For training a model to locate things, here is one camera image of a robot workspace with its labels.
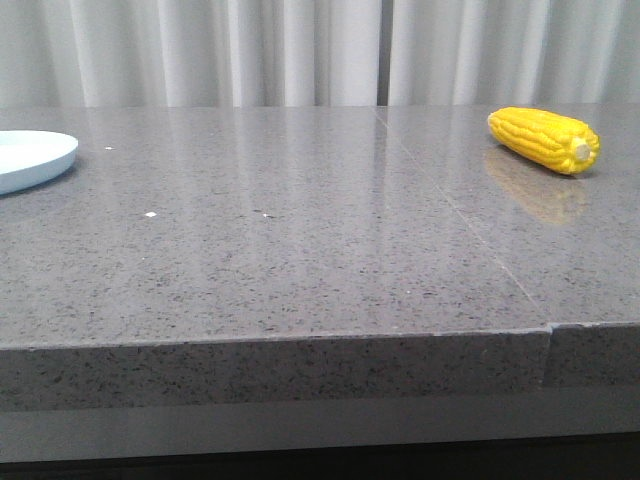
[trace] countertop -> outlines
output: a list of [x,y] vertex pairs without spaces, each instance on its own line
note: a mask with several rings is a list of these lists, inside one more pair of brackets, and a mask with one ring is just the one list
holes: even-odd
[[78,138],[0,197],[0,410],[640,383],[640,105],[554,174],[498,107],[15,108]]

